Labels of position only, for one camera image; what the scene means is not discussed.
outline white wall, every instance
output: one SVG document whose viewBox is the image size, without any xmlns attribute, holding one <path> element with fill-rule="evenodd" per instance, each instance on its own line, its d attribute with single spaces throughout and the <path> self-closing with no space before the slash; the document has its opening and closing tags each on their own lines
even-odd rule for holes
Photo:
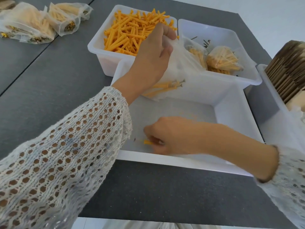
<svg viewBox="0 0 305 229">
<path fill-rule="evenodd" d="M 305 0 L 176 0 L 238 13 L 273 57 L 290 40 L 305 41 Z"/>
</svg>

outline white plastic bin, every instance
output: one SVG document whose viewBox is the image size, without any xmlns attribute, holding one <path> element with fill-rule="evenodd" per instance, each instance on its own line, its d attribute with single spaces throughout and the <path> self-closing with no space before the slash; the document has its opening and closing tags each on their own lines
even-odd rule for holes
<svg viewBox="0 0 305 229">
<path fill-rule="evenodd" d="M 272 115 L 260 123 L 260 129 L 264 132 L 264 137 L 267 139 L 266 142 L 268 144 L 287 146 L 305 152 L 303 133 L 266 75 L 266 67 L 267 65 L 259 64 L 257 70 L 271 95 L 264 96 L 269 101 L 262 106 L 264 108 L 263 111 L 269 110 Z"/>
<path fill-rule="evenodd" d="M 120 61 L 112 83 L 128 72 L 132 63 L 133 61 Z M 234 80 L 199 74 L 182 88 L 169 94 L 170 97 L 158 102 L 140 96 L 129 106 L 133 131 L 117 158 L 249 175 L 237 166 L 210 155 L 151 154 L 151 147 L 143 143 L 146 139 L 143 128 L 162 116 L 181 116 L 197 121 L 222 123 L 263 142 L 242 88 Z"/>
<path fill-rule="evenodd" d="M 116 52 L 111 51 L 105 51 L 104 50 L 104 38 L 106 36 L 104 35 L 104 31 L 111 27 L 111 24 L 115 20 L 114 13 L 118 10 L 121 10 L 124 14 L 129 14 L 131 10 L 134 12 L 137 12 L 138 9 L 127 7 L 124 5 L 116 5 L 109 16 L 106 18 L 104 23 L 102 24 L 101 28 L 97 31 L 97 33 L 94 35 L 94 37 L 91 39 L 91 41 L 88 44 L 88 50 L 91 53 L 94 53 L 97 55 L 97 58 L 102 66 L 103 72 L 107 76 L 113 77 L 116 67 L 118 63 L 122 59 L 131 59 L 134 60 L 135 57 L 132 55 L 124 55 Z M 141 13 L 145 12 L 146 14 L 149 13 L 148 11 L 139 10 Z M 177 27 L 177 19 L 170 17 L 166 18 L 166 22 L 170 23 L 171 19 L 174 20 L 174 27 Z"/>
<path fill-rule="evenodd" d="M 249 57 L 237 34 L 233 30 L 195 23 L 184 19 L 178 20 L 178 34 L 193 39 L 203 46 L 204 40 L 211 40 L 211 46 L 228 46 L 239 58 L 244 66 L 243 71 L 235 72 L 234 75 L 224 75 L 216 72 L 205 71 L 207 75 L 221 77 L 225 80 L 235 80 L 244 89 L 249 85 L 260 85 L 262 79 L 255 68 L 256 63 Z"/>
</svg>

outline person's right hand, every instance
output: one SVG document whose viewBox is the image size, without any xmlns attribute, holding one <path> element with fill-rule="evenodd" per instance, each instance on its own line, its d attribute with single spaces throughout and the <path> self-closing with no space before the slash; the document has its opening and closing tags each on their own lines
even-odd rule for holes
<svg viewBox="0 0 305 229">
<path fill-rule="evenodd" d="M 144 128 L 156 154 L 198 154 L 209 149 L 209 138 L 217 124 L 182 117 L 161 117 Z"/>
</svg>

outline sleeve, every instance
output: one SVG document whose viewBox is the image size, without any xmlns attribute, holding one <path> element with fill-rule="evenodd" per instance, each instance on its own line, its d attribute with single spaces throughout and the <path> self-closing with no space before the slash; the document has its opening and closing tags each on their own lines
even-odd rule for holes
<svg viewBox="0 0 305 229">
<path fill-rule="evenodd" d="M 279 165 L 267 183 L 260 183 L 265 193 L 298 228 L 305 228 L 305 154 L 278 147 Z"/>
<path fill-rule="evenodd" d="M 71 228 L 132 131 L 128 104 L 102 89 L 0 161 L 0 228 Z"/>
</svg>

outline forearm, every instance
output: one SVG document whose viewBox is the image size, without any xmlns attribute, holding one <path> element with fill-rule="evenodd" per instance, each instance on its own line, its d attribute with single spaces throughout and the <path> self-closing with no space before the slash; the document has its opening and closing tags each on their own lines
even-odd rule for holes
<svg viewBox="0 0 305 229">
<path fill-rule="evenodd" d="M 262 181 L 269 181 L 278 167 L 279 155 L 275 147 L 265 145 L 231 128 L 214 125 L 204 144 L 206 152 L 229 161 L 253 174 Z"/>
<path fill-rule="evenodd" d="M 106 87 L 18 146 L 0 161 L 0 226 L 69 227 L 105 179 L 131 129 L 125 99 Z"/>
</svg>

